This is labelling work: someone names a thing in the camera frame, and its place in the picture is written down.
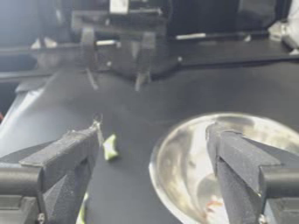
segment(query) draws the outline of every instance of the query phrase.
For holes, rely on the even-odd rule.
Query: metal bowl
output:
[[[206,129],[215,122],[252,140],[299,154],[299,134],[270,119],[223,113],[183,122],[155,146],[150,164],[154,189],[182,223],[212,224],[204,208],[212,196],[222,198],[206,147]]]

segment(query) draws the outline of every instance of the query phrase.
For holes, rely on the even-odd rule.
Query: black surface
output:
[[[20,115],[13,109],[0,131],[0,155],[87,128],[103,115],[104,136],[116,133],[122,158],[108,163],[100,153],[88,223],[179,223],[155,195],[148,175],[158,139],[182,120],[218,111],[267,116],[299,130],[298,67],[278,63],[184,70],[139,93],[132,82],[110,74],[100,76],[95,93],[83,73],[64,72]]]

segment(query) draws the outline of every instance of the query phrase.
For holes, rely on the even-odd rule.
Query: bowl rim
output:
[[[148,170],[150,170],[150,177],[151,177],[151,181],[152,181],[152,186],[155,189],[155,192],[158,194],[158,197],[160,199],[160,201],[163,202],[166,208],[170,210],[170,212],[172,213],[172,215],[176,217],[176,219],[182,222],[182,223],[188,223],[188,224],[203,224],[202,222],[196,221],[187,213],[183,212],[183,210],[172,203],[166,189],[162,186],[162,180],[160,180],[160,176],[159,173],[156,171],[156,159],[158,159],[158,155],[159,155],[159,151],[163,147],[163,145],[167,143],[168,139],[176,134],[176,132],[183,129],[186,126],[190,126],[195,123],[198,123],[200,120],[207,120],[207,118],[212,118],[215,116],[215,118],[220,118],[220,117],[236,117],[236,118],[251,118],[255,121],[260,121],[263,120],[263,122],[267,123],[272,123],[276,126],[280,126],[284,130],[287,130],[287,132],[292,135],[292,136],[298,136],[299,139],[299,133],[291,129],[290,127],[287,127],[284,124],[282,124],[280,122],[272,120],[271,118],[267,118],[264,116],[258,116],[258,115],[251,115],[248,113],[240,113],[240,112],[215,112],[215,113],[204,113],[202,115],[196,115],[192,118],[184,119],[182,122],[179,122],[178,124],[175,124],[168,131],[166,132],[166,134],[163,134],[163,136],[159,138],[155,147],[154,147],[154,151],[152,151],[152,155],[151,155],[151,160],[150,160],[150,165],[148,165]]]

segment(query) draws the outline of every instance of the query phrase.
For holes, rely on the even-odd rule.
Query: black table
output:
[[[179,223],[155,195],[148,163],[155,143],[182,120],[211,112],[266,116],[299,130],[299,66],[275,63],[184,69],[140,92],[134,82],[102,74],[95,91],[84,73],[60,71],[24,83],[0,128],[0,157],[87,128],[103,116],[120,159],[99,153],[90,185],[88,223]]]

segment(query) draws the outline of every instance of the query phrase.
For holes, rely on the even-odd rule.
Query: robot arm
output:
[[[0,223],[76,223],[100,145],[95,122],[0,158]]]
[[[298,223],[299,157],[218,124],[208,127],[208,152],[230,223]]]

